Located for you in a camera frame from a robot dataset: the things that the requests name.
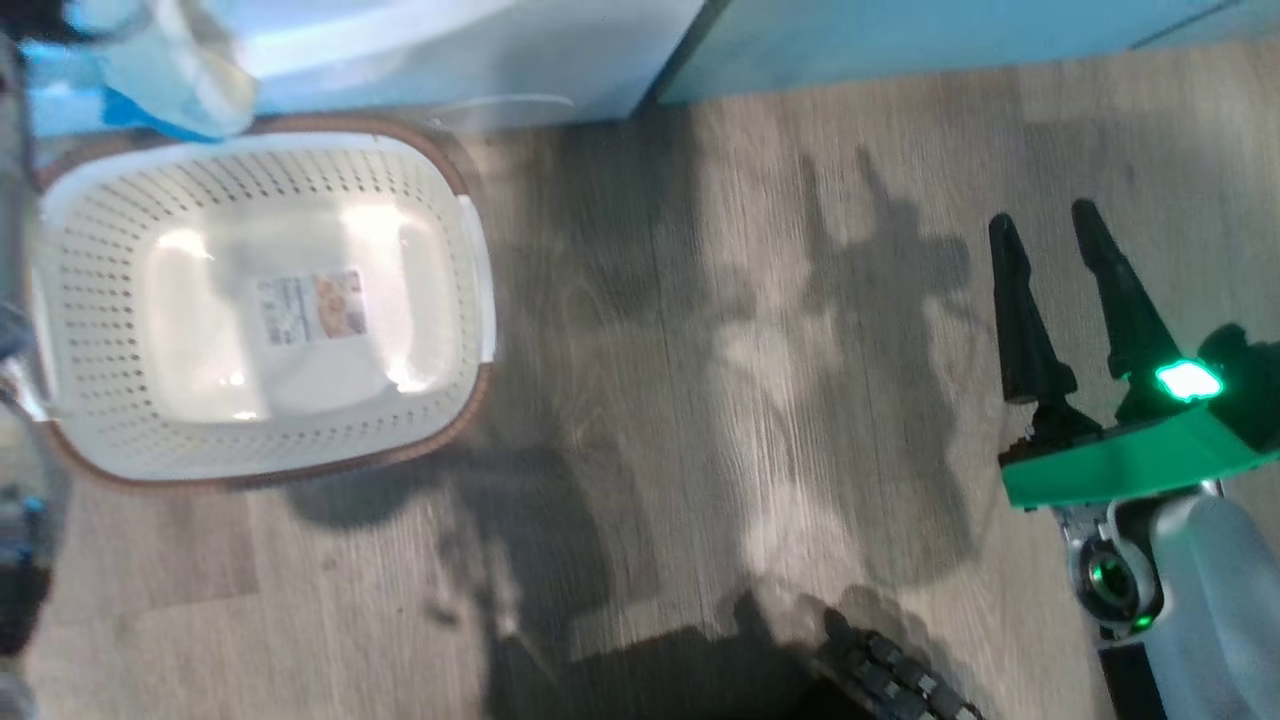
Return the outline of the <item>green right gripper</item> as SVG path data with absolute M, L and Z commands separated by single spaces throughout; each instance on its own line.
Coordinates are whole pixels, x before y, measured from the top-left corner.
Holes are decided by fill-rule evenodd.
M 1071 204 L 1085 268 L 1094 277 L 1116 379 L 1152 375 L 1181 359 L 1155 304 L 1120 250 L 1097 205 Z M 1004 400 L 1011 405 L 1065 398 L 1078 391 L 1073 369 L 1053 350 L 1030 288 L 1030 263 L 1012 218 L 988 224 L 993 304 Z M 1007 501 L 1016 509 L 1068 507 L 1142 498 L 1222 479 L 1280 461 L 1280 427 L 1258 437 L 1231 423 L 1216 402 L 1132 427 L 1037 430 L 1000 455 Z

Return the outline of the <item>white front-load washing machine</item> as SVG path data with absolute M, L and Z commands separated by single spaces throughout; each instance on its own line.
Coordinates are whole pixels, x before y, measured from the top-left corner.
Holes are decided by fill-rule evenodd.
M 554 94 L 566 124 L 636 109 L 704 0 L 207 0 L 257 81 L 255 120 Z M 27 42 L 35 133 L 82 135 L 101 119 L 90 46 Z

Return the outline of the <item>cream baby clothes pile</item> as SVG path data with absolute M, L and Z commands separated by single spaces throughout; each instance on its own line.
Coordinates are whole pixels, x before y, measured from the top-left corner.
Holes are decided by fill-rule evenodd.
M 70 23 L 91 37 L 105 126 L 219 142 L 255 123 L 257 81 L 207 0 L 73 0 Z

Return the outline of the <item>pale green wide cabinet door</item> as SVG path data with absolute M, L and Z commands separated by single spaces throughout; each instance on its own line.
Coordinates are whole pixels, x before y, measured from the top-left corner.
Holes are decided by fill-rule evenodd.
M 1216 44 L 1280 31 L 1280 0 L 708 0 L 663 104 Z

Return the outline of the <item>white laundry basket brown rim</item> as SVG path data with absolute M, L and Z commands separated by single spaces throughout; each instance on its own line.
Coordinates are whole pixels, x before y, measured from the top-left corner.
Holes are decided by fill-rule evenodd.
M 465 178 L 394 120 L 129 133 L 40 177 L 22 406 L 82 477 L 241 488 L 425 456 L 483 405 L 492 265 Z M 253 283 L 360 270 L 369 333 L 268 345 Z

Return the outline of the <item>basket product label sticker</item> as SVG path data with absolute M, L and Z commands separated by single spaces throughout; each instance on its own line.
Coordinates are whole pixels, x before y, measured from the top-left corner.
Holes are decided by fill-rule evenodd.
M 268 345 L 291 347 L 369 333 L 360 270 L 347 268 L 253 283 Z

